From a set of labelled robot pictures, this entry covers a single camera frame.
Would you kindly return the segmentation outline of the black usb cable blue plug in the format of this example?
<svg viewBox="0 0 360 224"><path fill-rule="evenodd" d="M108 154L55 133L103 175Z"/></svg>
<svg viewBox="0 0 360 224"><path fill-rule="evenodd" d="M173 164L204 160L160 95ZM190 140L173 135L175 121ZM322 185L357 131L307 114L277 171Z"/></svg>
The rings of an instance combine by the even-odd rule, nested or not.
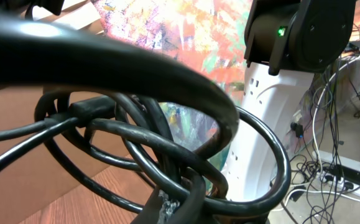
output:
<svg viewBox="0 0 360 224"><path fill-rule="evenodd" d="M196 208L224 217L254 218L269 213L285 197L291 182L291 168L282 144L290 122L291 99L274 90L256 97L247 95L235 106L226 93L183 93L168 100L199 110L218 124L213 137L195 151L182 148L167 138L167 121L153 98L144 104L157 117L151 131L140 109L121 93L111 97L119 105L117 129L142 170L164 192L186 200L190 192L157 168L143 147L150 146L196 170L199 179L209 178L218 187L216 198L203 196Z"/></svg>

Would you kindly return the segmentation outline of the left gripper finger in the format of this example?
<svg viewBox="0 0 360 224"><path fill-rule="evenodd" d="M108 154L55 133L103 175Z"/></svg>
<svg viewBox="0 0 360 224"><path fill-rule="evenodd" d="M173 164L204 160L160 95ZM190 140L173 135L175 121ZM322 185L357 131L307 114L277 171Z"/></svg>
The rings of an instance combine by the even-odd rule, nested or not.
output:
<svg viewBox="0 0 360 224"><path fill-rule="evenodd" d="M178 200L170 200L168 195L156 187L131 224L166 224L180 206Z"/></svg>

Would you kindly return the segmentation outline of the black usb cable silver plug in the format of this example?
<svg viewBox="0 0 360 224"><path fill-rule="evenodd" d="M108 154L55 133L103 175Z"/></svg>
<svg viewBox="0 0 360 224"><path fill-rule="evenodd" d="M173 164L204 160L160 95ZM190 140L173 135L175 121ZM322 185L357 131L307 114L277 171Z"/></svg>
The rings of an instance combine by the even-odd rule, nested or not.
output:
<svg viewBox="0 0 360 224"><path fill-rule="evenodd" d="M43 144L61 166L80 184L105 200L133 213L143 205L123 198L85 175L62 152L54 138L61 134L89 156L118 168L131 170L154 181L170 200L180 202L176 211L199 214L208 200L223 199L228 191L224 175L199 154L175 143L155 99L121 93L69 103L70 94L50 91L35 108L32 124L0 131L0 141L22 142L0 155L0 171ZM93 131L121 137L131 157L114 156L92 145Z"/></svg>

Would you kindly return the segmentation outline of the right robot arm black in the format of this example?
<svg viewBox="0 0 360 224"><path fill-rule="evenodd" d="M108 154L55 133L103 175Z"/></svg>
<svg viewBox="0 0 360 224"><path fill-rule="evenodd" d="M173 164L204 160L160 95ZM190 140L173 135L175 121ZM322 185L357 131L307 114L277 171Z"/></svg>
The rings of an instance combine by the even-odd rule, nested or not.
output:
<svg viewBox="0 0 360 224"><path fill-rule="evenodd" d="M354 0L259 0L244 31L247 66L241 108L283 139L312 84L345 49L354 20ZM279 174L268 143L241 121L224 166L227 199L248 202L270 190Z"/></svg>

